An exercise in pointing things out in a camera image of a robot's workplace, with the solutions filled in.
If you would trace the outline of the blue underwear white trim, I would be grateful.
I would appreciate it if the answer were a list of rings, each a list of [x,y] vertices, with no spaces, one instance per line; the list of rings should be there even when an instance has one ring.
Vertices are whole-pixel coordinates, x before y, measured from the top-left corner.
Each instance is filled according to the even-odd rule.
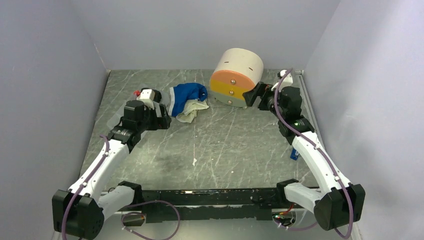
[[[196,82],[178,84],[169,88],[170,105],[168,114],[176,117],[182,113],[188,100],[204,101],[208,97],[207,88]]]

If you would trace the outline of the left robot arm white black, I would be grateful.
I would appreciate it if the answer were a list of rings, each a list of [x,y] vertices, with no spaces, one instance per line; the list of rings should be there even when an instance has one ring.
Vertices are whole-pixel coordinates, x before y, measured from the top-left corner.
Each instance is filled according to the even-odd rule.
[[[62,239],[95,239],[105,221],[127,206],[142,206],[142,187],[123,181],[114,190],[102,194],[118,165],[125,160],[147,131],[166,130],[171,118],[165,104],[152,100],[129,100],[123,115],[107,135],[103,147],[85,173],[68,189],[57,190],[52,197],[53,227]]]

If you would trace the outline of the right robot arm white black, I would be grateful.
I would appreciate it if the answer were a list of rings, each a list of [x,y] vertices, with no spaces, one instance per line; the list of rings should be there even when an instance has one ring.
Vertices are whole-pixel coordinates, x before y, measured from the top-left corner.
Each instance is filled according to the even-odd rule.
[[[286,86],[276,91],[260,82],[242,96],[249,107],[260,98],[258,109],[270,111],[278,118],[281,135],[303,158],[318,184],[318,189],[312,189],[295,179],[279,182],[274,195],[276,204],[282,208],[291,203],[302,206],[313,213],[317,224],[326,231],[350,228],[359,221],[366,192],[361,184],[353,184],[341,173],[322,147],[314,127],[302,115],[300,89]]]

